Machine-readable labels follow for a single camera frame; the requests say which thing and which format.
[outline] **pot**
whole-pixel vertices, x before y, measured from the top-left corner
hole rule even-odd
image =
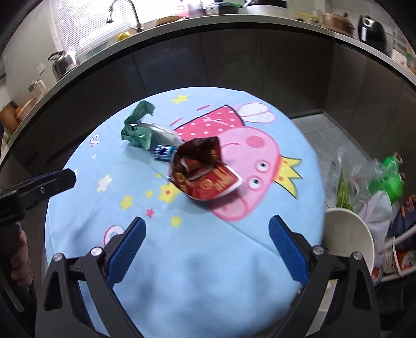
[[[322,14],[322,26],[333,32],[353,37],[354,26],[351,21],[348,20],[347,13],[344,13],[344,16],[334,13]]]
[[[77,66],[77,62],[65,51],[61,50],[60,52],[52,53],[48,57],[48,61],[53,61],[52,71],[55,75],[56,80],[59,80],[70,70],[74,69]]]

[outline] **snack wrapper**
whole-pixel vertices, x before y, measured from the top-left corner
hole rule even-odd
[[[171,145],[178,147],[183,144],[181,137],[173,130],[156,123],[138,123],[137,127],[150,128],[152,140],[156,144]]]
[[[218,137],[193,139],[184,143],[171,162],[171,182],[199,201],[229,194],[242,181],[232,168],[222,162]]]
[[[124,127],[121,130],[121,139],[128,140],[136,147],[143,147],[145,150],[150,149],[152,140],[152,129],[150,127],[141,127],[141,122],[146,114],[153,115],[155,106],[147,101],[140,101],[134,108],[133,112],[124,120]]]
[[[155,150],[153,151],[153,158],[160,161],[170,162],[177,150],[177,147],[160,144],[156,146]]]

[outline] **window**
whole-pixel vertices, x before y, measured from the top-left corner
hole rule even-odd
[[[67,52],[79,52],[136,26],[128,1],[114,4],[113,23],[107,23],[112,0],[49,0],[55,38]],[[181,0],[133,0],[140,23],[180,11]]]

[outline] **paper cup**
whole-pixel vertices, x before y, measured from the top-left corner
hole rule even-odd
[[[342,208],[325,210],[322,242],[332,255],[349,257],[354,251],[361,252],[369,272],[373,271],[373,237],[364,221],[354,212]],[[321,305],[307,335],[315,333],[321,328],[334,295],[335,285],[336,281],[328,283]]]

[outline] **chip bag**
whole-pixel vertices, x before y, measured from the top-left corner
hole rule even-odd
[[[241,177],[222,162],[218,137],[193,139],[181,145],[171,162],[171,181],[199,201],[220,198],[237,189]]]

